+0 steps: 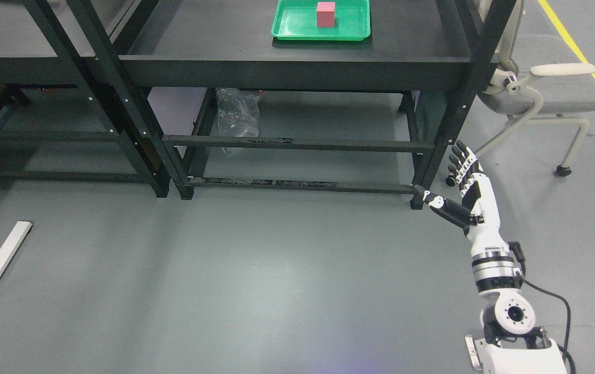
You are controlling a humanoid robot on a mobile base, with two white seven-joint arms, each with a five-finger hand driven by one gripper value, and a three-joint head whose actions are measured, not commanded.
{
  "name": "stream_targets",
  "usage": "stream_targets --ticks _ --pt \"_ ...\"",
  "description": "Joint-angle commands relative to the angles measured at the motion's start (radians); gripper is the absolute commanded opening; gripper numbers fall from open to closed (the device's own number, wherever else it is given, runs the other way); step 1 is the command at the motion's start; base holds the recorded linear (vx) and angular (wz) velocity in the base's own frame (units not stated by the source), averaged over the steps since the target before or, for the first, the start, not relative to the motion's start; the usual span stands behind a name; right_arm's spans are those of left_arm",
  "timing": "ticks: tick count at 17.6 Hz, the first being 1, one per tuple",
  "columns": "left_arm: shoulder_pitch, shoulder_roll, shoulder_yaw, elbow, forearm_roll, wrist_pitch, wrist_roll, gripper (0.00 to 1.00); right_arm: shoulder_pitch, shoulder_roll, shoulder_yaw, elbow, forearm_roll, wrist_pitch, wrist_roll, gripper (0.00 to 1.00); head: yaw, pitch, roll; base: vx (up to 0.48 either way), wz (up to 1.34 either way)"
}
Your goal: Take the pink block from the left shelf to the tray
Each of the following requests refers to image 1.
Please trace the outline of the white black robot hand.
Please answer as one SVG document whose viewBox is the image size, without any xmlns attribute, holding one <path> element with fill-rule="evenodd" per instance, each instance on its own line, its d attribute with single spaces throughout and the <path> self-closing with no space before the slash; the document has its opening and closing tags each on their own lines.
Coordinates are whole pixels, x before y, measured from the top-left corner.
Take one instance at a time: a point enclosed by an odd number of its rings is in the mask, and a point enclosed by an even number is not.
<svg viewBox="0 0 595 374">
<path fill-rule="evenodd" d="M 494 189 L 478 157 L 461 141 L 451 147 L 451 152 L 448 169 L 454 173 L 461 202 L 444 198 L 419 184 L 413 185 L 416 195 L 438 216 L 463 230 L 471 242 L 472 257 L 491 251 L 509 251 L 499 231 L 500 215 Z"/>
</svg>

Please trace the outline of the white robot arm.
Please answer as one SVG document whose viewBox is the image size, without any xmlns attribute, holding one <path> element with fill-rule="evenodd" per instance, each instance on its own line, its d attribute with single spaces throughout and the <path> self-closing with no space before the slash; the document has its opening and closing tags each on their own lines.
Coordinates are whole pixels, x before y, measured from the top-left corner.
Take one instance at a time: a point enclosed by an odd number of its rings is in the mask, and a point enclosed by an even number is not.
<svg viewBox="0 0 595 374">
<path fill-rule="evenodd" d="M 465 336 L 472 368 L 481 373 L 575 373 L 570 353 L 537 325 L 534 308 L 521 295 L 526 281 L 520 243 L 476 254 L 471 267 L 486 303 L 480 313 L 482 335 Z"/>
</svg>

